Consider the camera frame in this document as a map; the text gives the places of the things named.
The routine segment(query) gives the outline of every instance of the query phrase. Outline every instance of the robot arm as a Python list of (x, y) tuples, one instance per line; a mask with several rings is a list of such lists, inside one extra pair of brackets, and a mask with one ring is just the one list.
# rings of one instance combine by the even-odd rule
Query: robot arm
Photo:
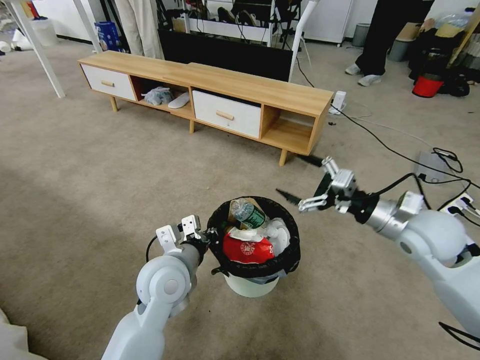
[[(423, 196), (411, 191), (398, 201), (366, 194), (358, 189), (353, 172), (339, 169), (331, 157), (302, 158), (325, 171), (314, 197), (301, 200), (285, 191), (278, 192), (298, 205), (302, 213), (335, 207), (391, 239), (417, 262), (432, 281), (438, 298), (471, 334), (470, 339), (480, 343), (480, 248), (462, 223), (446, 213), (422, 209)], [(467, 345), (480, 350), (477, 345)]]
[(197, 284), (197, 268), (207, 251), (207, 239), (199, 230), (195, 215), (184, 217), (178, 226), (156, 230), (164, 254), (141, 268), (136, 280), (138, 304), (118, 323), (102, 360), (161, 359), (164, 327), (187, 307)]

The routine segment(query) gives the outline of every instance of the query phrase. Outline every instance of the red plastic bag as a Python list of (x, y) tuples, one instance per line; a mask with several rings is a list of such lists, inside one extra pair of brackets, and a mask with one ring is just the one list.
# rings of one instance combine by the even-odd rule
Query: red plastic bag
[(242, 264), (262, 264), (274, 258), (274, 249), (265, 237), (260, 242), (242, 241), (226, 234), (223, 238), (223, 253), (230, 261)]

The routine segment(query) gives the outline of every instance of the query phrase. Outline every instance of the blue box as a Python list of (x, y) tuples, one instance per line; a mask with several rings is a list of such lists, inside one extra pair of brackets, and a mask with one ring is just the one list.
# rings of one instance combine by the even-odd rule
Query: blue box
[(120, 53), (126, 52), (122, 48), (122, 43), (120, 42), (117, 27), (114, 22), (100, 21), (95, 22), (94, 24), (98, 33), (98, 40), (100, 41), (100, 46), (104, 51), (113, 50)]

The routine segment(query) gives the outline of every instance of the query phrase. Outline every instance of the electrical outlet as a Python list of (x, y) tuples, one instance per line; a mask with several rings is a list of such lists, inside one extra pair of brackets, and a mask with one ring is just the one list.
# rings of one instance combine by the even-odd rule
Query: electrical outlet
[(467, 199), (469, 199), (471, 203), (474, 202), (474, 198), (473, 198), (473, 197), (471, 197), (470, 195), (468, 195), (466, 192), (463, 192), (461, 195), (458, 195), (454, 200), (450, 201), (447, 205), (445, 205), (444, 207), (442, 207), (442, 208), (440, 209), (440, 211), (441, 211), (442, 213), (447, 213), (447, 214), (452, 215), (452, 216), (457, 215), (456, 213), (450, 213), (450, 212), (449, 212), (449, 207), (455, 206), (455, 207), (459, 208), (460, 210), (463, 210), (463, 209), (468, 208), (467, 204), (464, 203), (464, 201), (462, 200), (462, 198), (467, 198)]

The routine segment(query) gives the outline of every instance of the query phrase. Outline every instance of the green bottle label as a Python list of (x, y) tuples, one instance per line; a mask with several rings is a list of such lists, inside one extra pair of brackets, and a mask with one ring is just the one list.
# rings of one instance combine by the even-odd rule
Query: green bottle label
[(263, 225), (266, 216), (262, 210), (253, 205), (253, 211), (249, 217), (242, 221), (250, 229), (256, 229)]

